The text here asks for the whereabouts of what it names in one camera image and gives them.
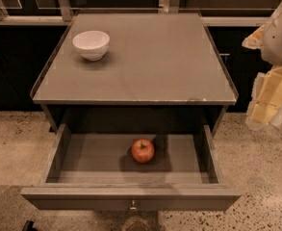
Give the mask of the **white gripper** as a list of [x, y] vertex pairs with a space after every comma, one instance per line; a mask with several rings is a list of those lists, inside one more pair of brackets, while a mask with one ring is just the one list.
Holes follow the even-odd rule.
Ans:
[[242, 47], [260, 49], [264, 61], [274, 64], [268, 73], [258, 73], [251, 93], [245, 124], [251, 130], [282, 124], [282, 6], [266, 25], [257, 28]]

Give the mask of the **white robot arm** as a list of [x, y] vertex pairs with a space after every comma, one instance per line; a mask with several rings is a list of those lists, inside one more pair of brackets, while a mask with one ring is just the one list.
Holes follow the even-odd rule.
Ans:
[[254, 80], [245, 124], [251, 130], [282, 124], [282, 2], [269, 20], [244, 39], [242, 46], [259, 49], [265, 62], [272, 65]]

